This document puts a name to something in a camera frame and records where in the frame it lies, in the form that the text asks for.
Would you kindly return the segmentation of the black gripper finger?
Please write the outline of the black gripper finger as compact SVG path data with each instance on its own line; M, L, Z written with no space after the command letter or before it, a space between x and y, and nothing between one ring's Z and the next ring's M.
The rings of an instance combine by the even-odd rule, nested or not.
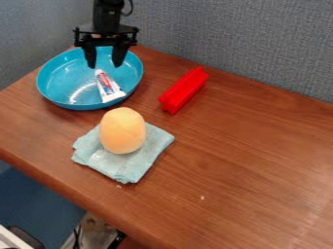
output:
M83 47L84 58L87 60L87 65L91 69L96 66L96 48L92 45L84 45Z
M113 50L113 62L115 67L121 67L126 58L129 50L129 45L126 43L119 43L114 46Z

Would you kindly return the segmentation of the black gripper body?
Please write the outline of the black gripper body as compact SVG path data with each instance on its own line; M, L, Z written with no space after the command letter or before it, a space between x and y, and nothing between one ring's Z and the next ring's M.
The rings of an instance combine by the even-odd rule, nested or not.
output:
M134 10L133 0L129 0L130 11L126 13L125 0L94 0L92 21L78 26L74 32L74 45L82 47L88 42L94 46L117 46L125 42L135 46L139 28L121 23L121 18L129 17Z

